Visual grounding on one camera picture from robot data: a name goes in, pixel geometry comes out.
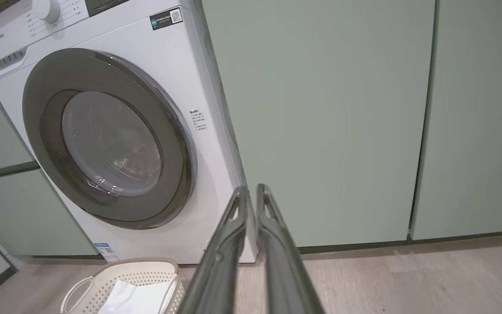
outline front-loading washing machine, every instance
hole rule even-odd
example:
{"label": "front-loading washing machine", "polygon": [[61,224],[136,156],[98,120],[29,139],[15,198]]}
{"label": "front-loading washing machine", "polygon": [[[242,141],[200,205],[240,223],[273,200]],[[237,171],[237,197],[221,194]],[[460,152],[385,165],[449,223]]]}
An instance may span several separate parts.
{"label": "front-loading washing machine", "polygon": [[20,0],[0,13],[0,101],[108,261],[198,263],[245,184],[200,2]]}

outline white dial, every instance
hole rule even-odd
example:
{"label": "white dial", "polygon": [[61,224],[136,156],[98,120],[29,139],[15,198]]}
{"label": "white dial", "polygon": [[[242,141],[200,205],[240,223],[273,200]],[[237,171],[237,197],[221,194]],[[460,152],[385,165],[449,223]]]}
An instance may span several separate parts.
{"label": "white dial", "polygon": [[34,15],[40,20],[53,23],[59,18],[58,0],[32,0]]}

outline wooden floor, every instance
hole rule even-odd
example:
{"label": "wooden floor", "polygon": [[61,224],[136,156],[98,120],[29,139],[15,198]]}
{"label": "wooden floor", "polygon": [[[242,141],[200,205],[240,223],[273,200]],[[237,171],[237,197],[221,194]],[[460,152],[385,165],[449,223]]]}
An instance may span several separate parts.
{"label": "wooden floor", "polygon": [[[327,314],[502,313],[502,236],[303,259]],[[101,267],[74,263],[26,266],[0,287],[0,313],[57,314],[66,291]],[[236,313],[266,313],[263,265],[239,269]],[[194,272],[180,269],[186,287]]]}

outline white towel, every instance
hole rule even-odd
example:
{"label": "white towel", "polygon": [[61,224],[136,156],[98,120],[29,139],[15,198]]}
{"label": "white towel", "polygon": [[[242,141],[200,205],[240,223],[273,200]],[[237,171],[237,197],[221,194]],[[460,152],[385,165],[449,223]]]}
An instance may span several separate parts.
{"label": "white towel", "polygon": [[164,314],[176,290],[176,278],[147,286],[118,280],[98,314]]}

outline laundry basket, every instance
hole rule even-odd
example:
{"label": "laundry basket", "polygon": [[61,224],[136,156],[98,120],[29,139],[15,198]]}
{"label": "laundry basket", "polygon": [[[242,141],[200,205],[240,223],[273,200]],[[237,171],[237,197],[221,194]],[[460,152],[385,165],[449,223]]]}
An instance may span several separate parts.
{"label": "laundry basket", "polygon": [[[61,303],[61,314],[95,314],[103,306],[117,280],[136,286],[170,281],[179,274],[179,266],[171,259],[141,258],[111,263],[93,276],[80,280],[67,292]],[[169,300],[166,314],[176,314],[185,290],[176,277],[175,291]]]}

